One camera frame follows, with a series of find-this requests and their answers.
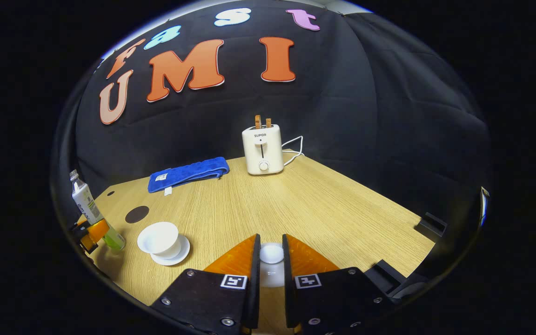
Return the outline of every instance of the table surface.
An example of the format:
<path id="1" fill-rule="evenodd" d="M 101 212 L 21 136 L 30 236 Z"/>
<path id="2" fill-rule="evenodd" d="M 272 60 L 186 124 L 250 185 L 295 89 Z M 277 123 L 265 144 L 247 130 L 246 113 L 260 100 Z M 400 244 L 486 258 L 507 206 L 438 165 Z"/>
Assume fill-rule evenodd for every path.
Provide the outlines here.
<path id="1" fill-rule="evenodd" d="M 284 160 L 293 155 L 284 153 Z M 262 242 L 281 242 L 282 234 L 290 234 L 340 268 L 365 271 L 384 259 L 404 276 L 434 245 L 415 231 L 419 216 L 308 157 L 301 155 L 281 173 L 265 176 L 247 174 L 244 157 L 227 162 L 229 174 L 175 187 L 171 195 L 148 193 L 148 177 L 107 188 L 96 205 L 127 244 L 115 252 L 100 241 L 90 255 L 98 268 L 151 305 L 183 270 L 204 269 L 256 233 Z M 149 213 L 127 223 L 127 213 L 138 206 L 149 207 Z M 177 265 L 158 265 L 138 248 L 140 231 L 159 221 L 174 223 L 191 242 L 189 255 Z M 291 333 L 285 326 L 283 288 L 260 289 L 254 333 Z"/>

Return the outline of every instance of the bolt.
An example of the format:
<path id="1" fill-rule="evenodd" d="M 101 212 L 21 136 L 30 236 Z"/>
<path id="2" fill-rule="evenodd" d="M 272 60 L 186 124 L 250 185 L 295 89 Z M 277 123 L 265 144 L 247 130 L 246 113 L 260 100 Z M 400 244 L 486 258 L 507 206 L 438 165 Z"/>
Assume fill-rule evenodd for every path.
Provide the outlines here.
<path id="1" fill-rule="evenodd" d="M 235 324 L 233 319 L 229 319 L 229 318 L 222 318 L 221 323 L 224 324 L 225 326 L 228 326 L 228 327 L 231 327 L 232 325 Z"/>

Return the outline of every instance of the pink letter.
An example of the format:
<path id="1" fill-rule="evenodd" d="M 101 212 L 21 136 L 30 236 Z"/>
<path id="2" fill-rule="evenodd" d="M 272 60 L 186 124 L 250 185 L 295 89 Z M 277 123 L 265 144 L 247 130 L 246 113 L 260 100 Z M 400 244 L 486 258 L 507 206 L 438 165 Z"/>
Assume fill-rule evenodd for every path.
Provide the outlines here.
<path id="1" fill-rule="evenodd" d="M 308 29 L 308 30 L 314 30 L 314 31 L 320 30 L 319 26 L 312 25 L 311 22 L 309 21 L 309 19 L 315 20 L 315 16 L 308 14 L 303 9 L 287 9 L 287 13 L 293 14 L 293 19 L 295 20 L 295 23 L 298 26 Z"/>

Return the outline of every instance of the white saucer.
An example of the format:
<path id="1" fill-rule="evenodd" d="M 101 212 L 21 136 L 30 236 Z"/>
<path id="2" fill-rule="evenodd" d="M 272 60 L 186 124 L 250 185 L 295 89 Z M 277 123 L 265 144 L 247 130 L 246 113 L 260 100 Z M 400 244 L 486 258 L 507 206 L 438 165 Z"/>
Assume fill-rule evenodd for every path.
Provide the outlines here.
<path id="1" fill-rule="evenodd" d="M 181 250 L 179 251 L 177 256 L 173 258 L 161 258 L 154 254 L 150 254 L 153 261 L 155 261 L 156 263 L 159 263 L 160 265 L 175 265 L 179 263 L 180 261 L 182 261 L 183 259 L 185 259 L 185 257 L 187 257 L 189 253 L 189 240 L 187 237 L 181 234 L 179 234 L 179 237 L 177 238 L 179 238 L 179 242 L 181 242 Z"/>

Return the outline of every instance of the power cord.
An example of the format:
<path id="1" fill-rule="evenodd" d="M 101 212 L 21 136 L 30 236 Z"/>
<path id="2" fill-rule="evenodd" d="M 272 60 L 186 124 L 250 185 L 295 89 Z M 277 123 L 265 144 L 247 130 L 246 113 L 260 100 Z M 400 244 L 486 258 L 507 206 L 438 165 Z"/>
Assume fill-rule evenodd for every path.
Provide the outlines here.
<path id="1" fill-rule="evenodd" d="M 292 151 L 292 150 L 291 151 L 286 151 L 286 150 L 282 151 L 284 153 L 295 153 L 296 154 L 293 157 L 291 157 L 291 159 L 289 159 L 287 161 L 287 163 L 285 163 L 285 165 L 283 165 L 283 166 L 287 166 L 287 164 L 291 163 L 293 161 L 293 159 L 295 159 L 297 156 L 305 155 L 304 153 L 302 153 L 302 151 L 303 151 L 303 136 L 299 136 L 299 137 L 296 137 L 296 138 L 294 138 L 294 139 L 292 139 L 292 140 L 290 140 L 288 142 L 285 142 L 285 144 L 283 144 L 281 147 L 284 147 L 285 145 L 287 145 L 287 144 L 289 144 L 289 143 L 291 143 L 293 141 L 299 140 L 299 139 L 301 139 L 301 144 L 300 144 L 299 151 Z"/>

